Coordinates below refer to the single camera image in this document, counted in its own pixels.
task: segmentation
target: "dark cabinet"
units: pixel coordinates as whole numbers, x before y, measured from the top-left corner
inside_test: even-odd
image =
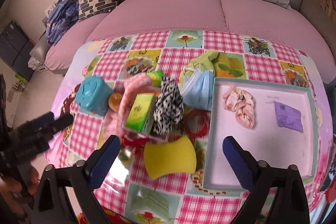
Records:
[[[12,46],[11,43],[5,38],[5,36],[0,34],[0,58],[10,66],[15,61],[15,58],[19,52]]]
[[[34,72],[28,67],[29,52],[33,47],[28,37],[14,22],[9,23],[0,34],[0,58],[28,81]]]

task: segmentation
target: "white tray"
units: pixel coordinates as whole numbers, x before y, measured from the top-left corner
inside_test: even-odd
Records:
[[[247,129],[225,110],[223,94],[237,86],[256,100],[255,125]],[[278,127],[274,100],[301,112],[303,133]],[[244,150],[272,167],[296,164],[303,179],[315,174],[318,157],[318,124],[314,100],[308,88],[245,79],[216,77],[214,80],[210,132],[204,168],[204,189],[242,190],[222,149],[223,140],[233,136]]]

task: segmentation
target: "blue face mask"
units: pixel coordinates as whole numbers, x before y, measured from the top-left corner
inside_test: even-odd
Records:
[[[181,90],[184,104],[191,108],[211,111],[213,79],[213,71],[200,69],[189,79],[185,79]]]

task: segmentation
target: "blue clothing pile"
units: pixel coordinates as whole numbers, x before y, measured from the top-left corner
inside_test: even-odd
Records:
[[[79,4],[62,0],[49,14],[45,36],[50,46],[56,45],[67,30],[78,21]]]

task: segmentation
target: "green box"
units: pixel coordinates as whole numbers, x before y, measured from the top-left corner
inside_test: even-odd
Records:
[[[136,96],[131,112],[125,123],[125,128],[131,131],[149,135],[154,122],[155,95],[140,93]]]

